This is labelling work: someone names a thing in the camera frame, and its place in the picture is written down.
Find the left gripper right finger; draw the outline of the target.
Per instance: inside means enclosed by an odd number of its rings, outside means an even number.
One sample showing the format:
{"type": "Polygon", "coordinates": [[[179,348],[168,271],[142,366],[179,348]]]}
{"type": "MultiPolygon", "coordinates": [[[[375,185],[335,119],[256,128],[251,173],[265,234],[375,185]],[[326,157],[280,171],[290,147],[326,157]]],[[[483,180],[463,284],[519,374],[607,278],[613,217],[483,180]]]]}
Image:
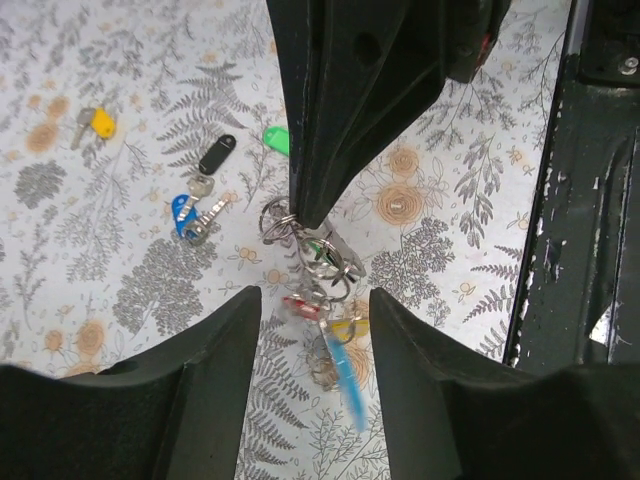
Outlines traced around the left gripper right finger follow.
{"type": "Polygon", "coordinates": [[[381,288],[369,300],[394,479],[635,479],[639,369],[546,376],[492,361],[381,288]]]}

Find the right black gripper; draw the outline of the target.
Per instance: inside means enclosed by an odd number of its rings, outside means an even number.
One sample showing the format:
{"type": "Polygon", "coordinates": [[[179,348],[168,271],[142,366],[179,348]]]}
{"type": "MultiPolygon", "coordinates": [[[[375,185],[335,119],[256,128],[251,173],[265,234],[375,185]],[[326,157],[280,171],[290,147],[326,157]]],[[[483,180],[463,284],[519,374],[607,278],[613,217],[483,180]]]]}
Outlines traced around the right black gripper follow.
{"type": "MultiPolygon", "coordinates": [[[[310,153],[327,216],[354,177],[434,103],[447,80],[474,79],[511,2],[324,2],[310,153]]],[[[316,228],[324,219],[299,221],[316,228]]]]}

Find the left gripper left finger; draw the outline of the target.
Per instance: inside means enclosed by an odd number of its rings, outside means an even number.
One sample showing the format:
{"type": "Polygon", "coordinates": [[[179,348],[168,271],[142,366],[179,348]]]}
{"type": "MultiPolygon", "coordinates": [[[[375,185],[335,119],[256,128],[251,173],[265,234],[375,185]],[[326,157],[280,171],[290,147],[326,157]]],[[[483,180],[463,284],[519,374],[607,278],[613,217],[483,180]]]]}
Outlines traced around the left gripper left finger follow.
{"type": "Polygon", "coordinates": [[[5,479],[230,479],[261,321],[241,290],[183,332],[100,373],[1,369],[5,479]]]}

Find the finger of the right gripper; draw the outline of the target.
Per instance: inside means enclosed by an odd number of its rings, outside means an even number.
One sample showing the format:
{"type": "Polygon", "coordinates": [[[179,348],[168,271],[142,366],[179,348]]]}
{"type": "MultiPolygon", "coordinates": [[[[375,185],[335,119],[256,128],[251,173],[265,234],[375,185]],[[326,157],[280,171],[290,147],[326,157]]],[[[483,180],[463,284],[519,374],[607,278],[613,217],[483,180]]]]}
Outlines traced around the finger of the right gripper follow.
{"type": "Polygon", "coordinates": [[[322,220],[320,178],[312,173],[316,97],[325,43],[324,1],[267,3],[289,129],[289,206],[299,220],[322,220]]]}

